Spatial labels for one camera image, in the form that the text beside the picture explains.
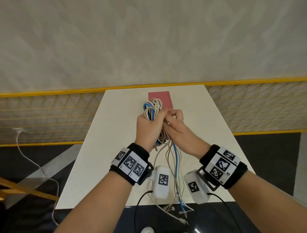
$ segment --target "pink object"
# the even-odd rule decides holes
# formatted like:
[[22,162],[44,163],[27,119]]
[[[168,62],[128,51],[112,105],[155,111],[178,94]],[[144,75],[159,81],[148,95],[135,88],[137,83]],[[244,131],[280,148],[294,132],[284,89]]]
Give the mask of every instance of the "pink object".
[[160,99],[163,108],[174,109],[169,91],[149,92],[148,100],[151,101],[152,98]]

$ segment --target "person's left arm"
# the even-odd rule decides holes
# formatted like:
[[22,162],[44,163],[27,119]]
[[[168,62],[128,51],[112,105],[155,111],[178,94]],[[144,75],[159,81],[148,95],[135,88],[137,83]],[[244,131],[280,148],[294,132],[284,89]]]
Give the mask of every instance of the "person's left arm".
[[[137,119],[135,144],[151,152],[157,141],[167,109],[162,109],[154,121],[144,114]],[[113,232],[130,195],[132,185],[117,173],[110,171],[68,214],[55,233]]]

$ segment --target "white tabletop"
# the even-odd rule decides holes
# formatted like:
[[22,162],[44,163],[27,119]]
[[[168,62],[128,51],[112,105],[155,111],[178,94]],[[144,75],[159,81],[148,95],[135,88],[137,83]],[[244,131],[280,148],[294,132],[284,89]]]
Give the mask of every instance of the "white tabletop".
[[[143,103],[148,100],[148,92],[169,91],[174,109],[181,109],[185,124],[200,138],[210,144],[217,144],[239,156],[249,170],[253,169],[241,150],[235,137],[214,104],[203,85],[152,87],[137,89],[107,90],[102,98],[95,118],[69,175],[56,209],[74,208],[95,185],[108,173],[110,163],[121,148],[134,142],[136,119],[143,112]],[[157,152],[150,153],[153,164]],[[168,166],[165,152],[161,152],[156,165]],[[182,152],[181,170],[185,175],[201,167],[199,161]],[[149,180],[142,185],[134,185],[126,206],[136,205],[141,195],[149,190]],[[159,204],[172,202],[174,194],[170,188],[167,200],[158,200]],[[219,187],[215,192],[224,201],[234,201],[229,192]],[[184,190],[185,203],[194,203],[187,188]],[[210,202],[219,199],[212,196]],[[140,205],[153,204],[145,196]]]

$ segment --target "person's right hand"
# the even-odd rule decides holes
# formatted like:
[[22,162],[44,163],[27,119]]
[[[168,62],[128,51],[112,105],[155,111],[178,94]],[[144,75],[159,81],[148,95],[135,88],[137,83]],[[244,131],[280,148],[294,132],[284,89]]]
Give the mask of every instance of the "person's right hand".
[[172,138],[174,144],[183,152],[201,159],[210,149],[210,145],[197,137],[183,122],[181,110],[170,110],[164,119],[163,129]]

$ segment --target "round white object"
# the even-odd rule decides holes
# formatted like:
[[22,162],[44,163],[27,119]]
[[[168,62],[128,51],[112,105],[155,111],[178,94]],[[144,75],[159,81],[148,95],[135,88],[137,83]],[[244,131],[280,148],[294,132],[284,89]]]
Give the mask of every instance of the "round white object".
[[154,230],[151,227],[144,228],[141,233],[154,233]]

